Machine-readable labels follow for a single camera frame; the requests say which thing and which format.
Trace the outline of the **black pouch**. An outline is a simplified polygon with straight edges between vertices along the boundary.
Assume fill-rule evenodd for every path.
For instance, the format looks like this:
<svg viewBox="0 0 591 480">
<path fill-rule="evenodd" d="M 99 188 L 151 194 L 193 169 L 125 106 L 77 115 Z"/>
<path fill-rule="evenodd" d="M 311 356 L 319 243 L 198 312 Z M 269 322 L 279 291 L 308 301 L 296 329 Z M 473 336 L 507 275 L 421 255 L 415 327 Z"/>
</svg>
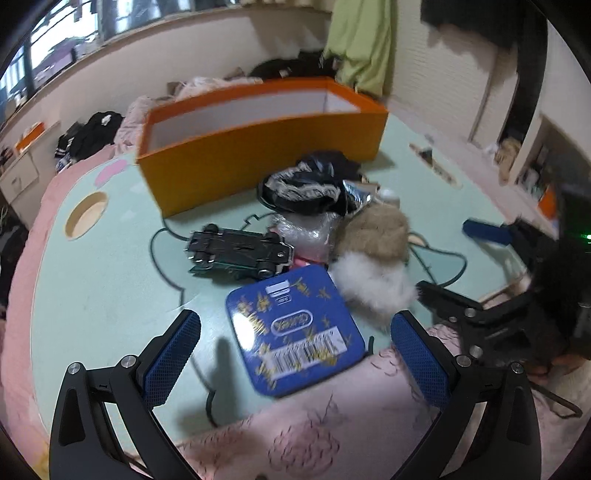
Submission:
<svg viewBox="0 0 591 480">
<path fill-rule="evenodd" d="M 259 202 L 281 214 L 346 216 L 352 209 L 346 186 L 369 185 L 361 164 L 341 151 L 324 150 L 304 155 L 294 167 L 270 174 L 256 188 Z"/>
</svg>

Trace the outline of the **white fluffy fur ball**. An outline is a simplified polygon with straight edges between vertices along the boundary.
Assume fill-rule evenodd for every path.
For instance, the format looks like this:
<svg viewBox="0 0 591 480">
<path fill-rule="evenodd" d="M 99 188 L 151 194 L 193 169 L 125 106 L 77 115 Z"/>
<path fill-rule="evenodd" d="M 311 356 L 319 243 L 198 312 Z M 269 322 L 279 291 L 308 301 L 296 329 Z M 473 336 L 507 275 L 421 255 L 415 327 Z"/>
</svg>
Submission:
<svg viewBox="0 0 591 480">
<path fill-rule="evenodd" d="M 385 330 L 394 314 L 408 310 L 418 290 L 403 262 L 380 263 L 361 252 L 349 251 L 329 266 L 329 275 L 342 298 Z"/>
</svg>

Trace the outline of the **brown fluffy fur ball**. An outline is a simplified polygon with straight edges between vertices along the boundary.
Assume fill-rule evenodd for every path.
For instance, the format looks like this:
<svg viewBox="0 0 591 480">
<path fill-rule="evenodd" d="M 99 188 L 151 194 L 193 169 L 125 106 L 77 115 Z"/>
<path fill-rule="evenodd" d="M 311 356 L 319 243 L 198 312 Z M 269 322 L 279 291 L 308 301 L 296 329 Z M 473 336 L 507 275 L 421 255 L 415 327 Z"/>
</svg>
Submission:
<svg viewBox="0 0 591 480">
<path fill-rule="evenodd" d="M 335 234 L 335 256 L 363 253 L 386 263 L 409 259 L 410 226 L 397 206 L 370 204 L 339 226 Z"/>
</svg>

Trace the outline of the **clear plastic bag pink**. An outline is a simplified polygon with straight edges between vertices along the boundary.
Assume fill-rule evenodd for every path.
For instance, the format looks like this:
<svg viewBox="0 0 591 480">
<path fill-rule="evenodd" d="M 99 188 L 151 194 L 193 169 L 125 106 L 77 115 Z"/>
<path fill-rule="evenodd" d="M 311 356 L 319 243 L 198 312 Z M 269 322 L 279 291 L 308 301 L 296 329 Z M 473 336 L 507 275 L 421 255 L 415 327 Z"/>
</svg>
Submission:
<svg viewBox="0 0 591 480">
<path fill-rule="evenodd" d="M 274 214 L 270 230 L 294 247 L 294 254 L 304 260 L 327 263 L 334 248 L 334 234 L 342 217 L 335 213 L 320 215 Z"/>
</svg>

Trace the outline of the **black toy car chassis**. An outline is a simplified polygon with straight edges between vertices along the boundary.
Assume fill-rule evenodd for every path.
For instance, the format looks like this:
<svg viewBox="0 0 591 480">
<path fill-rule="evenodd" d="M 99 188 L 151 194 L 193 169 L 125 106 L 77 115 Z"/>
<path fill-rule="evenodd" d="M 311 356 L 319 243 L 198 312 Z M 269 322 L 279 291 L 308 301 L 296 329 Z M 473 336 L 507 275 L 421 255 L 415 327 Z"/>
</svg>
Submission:
<svg viewBox="0 0 591 480">
<path fill-rule="evenodd" d="M 277 233 L 226 229 L 213 223 L 191 234 L 185 253 L 193 275 L 228 271 L 257 281 L 283 274 L 294 263 L 294 247 Z"/>
</svg>

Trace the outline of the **green hanging cloth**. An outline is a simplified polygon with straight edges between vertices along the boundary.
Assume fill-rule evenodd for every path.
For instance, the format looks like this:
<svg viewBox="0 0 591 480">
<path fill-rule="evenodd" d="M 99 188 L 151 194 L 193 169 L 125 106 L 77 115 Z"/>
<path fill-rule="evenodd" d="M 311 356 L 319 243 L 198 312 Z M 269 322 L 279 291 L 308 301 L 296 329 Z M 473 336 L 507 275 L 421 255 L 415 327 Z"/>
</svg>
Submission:
<svg viewBox="0 0 591 480">
<path fill-rule="evenodd" d="M 337 65 L 335 81 L 375 98 L 385 96 L 396 52 L 397 3 L 335 2 L 324 57 Z"/>
</svg>

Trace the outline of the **black clothes pile right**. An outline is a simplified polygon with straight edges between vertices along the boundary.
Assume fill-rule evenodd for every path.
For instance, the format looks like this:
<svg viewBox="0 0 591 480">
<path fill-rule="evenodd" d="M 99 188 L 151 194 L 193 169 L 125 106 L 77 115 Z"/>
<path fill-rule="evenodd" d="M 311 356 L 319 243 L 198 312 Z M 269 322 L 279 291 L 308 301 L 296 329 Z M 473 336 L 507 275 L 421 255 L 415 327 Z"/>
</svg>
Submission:
<svg viewBox="0 0 591 480">
<path fill-rule="evenodd" d="M 325 58 L 322 50 L 301 50 L 294 58 L 276 58 L 256 65 L 247 74 L 263 81 L 286 78 L 335 78 L 334 58 Z"/>
</svg>

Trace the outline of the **black clothes pile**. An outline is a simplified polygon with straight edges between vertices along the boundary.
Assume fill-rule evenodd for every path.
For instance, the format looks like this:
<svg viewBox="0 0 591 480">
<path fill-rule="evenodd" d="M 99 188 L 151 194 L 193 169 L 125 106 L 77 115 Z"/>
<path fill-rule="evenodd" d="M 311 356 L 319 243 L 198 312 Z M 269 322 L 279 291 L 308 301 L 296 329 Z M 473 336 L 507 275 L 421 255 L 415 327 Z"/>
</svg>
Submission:
<svg viewBox="0 0 591 480">
<path fill-rule="evenodd" d="M 57 142 L 55 159 L 85 160 L 111 145 L 124 117 L 114 111 L 96 112 L 82 124 L 74 122 Z"/>
<path fill-rule="evenodd" d="M 325 58 L 322 50 L 301 50 L 294 58 L 276 58 L 256 65 L 247 74 L 263 81 L 286 78 L 335 78 L 334 58 Z"/>
</svg>

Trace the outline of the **white drawer cabinet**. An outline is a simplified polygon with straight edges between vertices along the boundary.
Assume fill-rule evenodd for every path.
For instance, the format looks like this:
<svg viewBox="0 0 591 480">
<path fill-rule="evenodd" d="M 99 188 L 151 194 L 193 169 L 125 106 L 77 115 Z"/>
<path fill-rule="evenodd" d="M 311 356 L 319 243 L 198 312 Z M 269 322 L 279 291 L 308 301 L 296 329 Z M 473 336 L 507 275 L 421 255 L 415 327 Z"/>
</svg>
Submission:
<svg viewBox="0 0 591 480">
<path fill-rule="evenodd" d="M 51 125 L 19 155 L 1 176 L 1 193 L 21 223 L 30 230 L 42 197 L 56 175 L 55 150 L 60 122 Z"/>
</svg>

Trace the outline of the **orange cardboard box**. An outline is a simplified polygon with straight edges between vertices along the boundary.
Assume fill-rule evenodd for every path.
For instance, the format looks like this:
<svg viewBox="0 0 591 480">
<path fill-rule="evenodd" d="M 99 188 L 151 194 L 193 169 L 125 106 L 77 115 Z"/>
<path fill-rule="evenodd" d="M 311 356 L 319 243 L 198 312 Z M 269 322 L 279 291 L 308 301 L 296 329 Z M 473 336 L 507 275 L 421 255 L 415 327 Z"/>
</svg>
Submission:
<svg viewBox="0 0 591 480">
<path fill-rule="evenodd" d="M 167 218 L 256 188 L 317 151 L 373 161 L 388 116 L 328 78 L 231 86 L 153 108 L 136 163 Z"/>
</svg>

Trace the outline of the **pink floral quilt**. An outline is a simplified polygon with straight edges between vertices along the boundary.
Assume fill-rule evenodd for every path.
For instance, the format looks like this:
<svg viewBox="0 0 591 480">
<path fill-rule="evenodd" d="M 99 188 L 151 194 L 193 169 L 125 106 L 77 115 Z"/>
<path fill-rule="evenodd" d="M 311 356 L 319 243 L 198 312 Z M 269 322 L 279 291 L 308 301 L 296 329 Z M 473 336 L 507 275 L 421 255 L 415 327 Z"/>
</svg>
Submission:
<svg viewBox="0 0 591 480">
<path fill-rule="evenodd" d="M 173 88 L 173 93 L 157 99 L 149 96 L 137 97 L 128 107 L 114 137 L 115 154 L 119 155 L 130 150 L 136 150 L 142 134 L 148 113 L 167 103 L 178 102 L 186 98 L 197 97 L 205 93 L 231 88 L 238 85 L 260 84 L 259 77 L 236 77 L 229 80 L 209 77 L 194 77 L 186 82 L 180 82 Z"/>
</svg>

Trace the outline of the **black clothes pile left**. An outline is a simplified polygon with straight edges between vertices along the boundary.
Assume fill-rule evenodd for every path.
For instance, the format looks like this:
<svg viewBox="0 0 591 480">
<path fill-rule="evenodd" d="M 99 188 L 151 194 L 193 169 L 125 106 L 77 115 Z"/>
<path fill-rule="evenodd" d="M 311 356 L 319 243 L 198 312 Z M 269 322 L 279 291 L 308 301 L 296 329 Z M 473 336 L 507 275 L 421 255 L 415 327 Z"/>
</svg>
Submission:
<svg viewBox="0 0 591 480">
<path fill-rule="evenodd" d="M 55 159 L 85 160 L 111 145 L 124 117 L 114 111 L 96 112 L 82 124 L 74 122 L 57 142 Z"/>
</svg>

